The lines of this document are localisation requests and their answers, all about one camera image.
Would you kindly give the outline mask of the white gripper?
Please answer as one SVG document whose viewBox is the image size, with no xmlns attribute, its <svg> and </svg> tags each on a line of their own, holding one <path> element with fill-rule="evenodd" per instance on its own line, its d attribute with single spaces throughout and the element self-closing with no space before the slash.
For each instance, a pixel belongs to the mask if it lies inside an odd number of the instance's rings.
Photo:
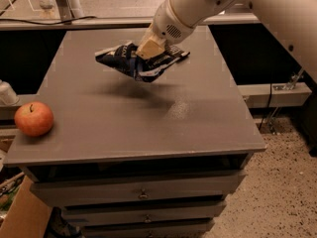
<svg viewBox="0 0 317 238">
<path fill-rule="evenodd" d="M 209 17 L 234 4 L 234 0 L 165 0 L 157 9 L 151 33 L 142 38 L 136 54 L 149 60 L 165 50 L 165 43 L 179 44 Z"/>
</svg>

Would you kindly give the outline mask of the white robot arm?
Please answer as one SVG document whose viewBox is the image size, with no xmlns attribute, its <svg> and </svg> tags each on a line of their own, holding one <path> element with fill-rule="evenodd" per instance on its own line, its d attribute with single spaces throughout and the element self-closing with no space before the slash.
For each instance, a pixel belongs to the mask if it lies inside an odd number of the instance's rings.
<svg viewBox="0 0 317 238">
<path fill-rule="evenodd" d="M 189 37 L 204 20 L 243 3 L 311 77 L 317 76 L 317 0 L 164 0 L 139 43 L 144 60 Z"/>
</svg>

